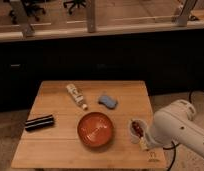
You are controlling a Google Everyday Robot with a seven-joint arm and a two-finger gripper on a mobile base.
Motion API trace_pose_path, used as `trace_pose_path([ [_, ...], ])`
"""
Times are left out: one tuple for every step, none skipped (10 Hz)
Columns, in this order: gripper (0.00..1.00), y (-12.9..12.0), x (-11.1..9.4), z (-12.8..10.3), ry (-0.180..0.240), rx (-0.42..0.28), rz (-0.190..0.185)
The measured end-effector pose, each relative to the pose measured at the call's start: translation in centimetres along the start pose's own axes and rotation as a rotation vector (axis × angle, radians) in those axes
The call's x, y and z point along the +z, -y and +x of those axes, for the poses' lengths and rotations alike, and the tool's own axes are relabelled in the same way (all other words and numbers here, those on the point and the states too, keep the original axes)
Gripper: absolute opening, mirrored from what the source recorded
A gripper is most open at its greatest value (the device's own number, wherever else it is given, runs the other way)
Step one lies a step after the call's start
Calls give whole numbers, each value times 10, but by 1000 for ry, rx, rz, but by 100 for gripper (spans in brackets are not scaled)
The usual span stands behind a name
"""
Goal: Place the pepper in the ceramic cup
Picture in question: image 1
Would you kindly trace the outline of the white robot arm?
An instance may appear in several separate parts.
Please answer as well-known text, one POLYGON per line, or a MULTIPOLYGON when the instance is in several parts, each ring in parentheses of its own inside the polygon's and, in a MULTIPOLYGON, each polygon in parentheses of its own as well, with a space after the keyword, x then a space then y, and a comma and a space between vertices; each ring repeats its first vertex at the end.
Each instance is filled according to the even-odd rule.
POLYGON ((182 99, 159 109, 144 130, 140 147, 150 150, 175 140, 204 158, 204 129, 193 122, 195 116, 195 107, 182 99))

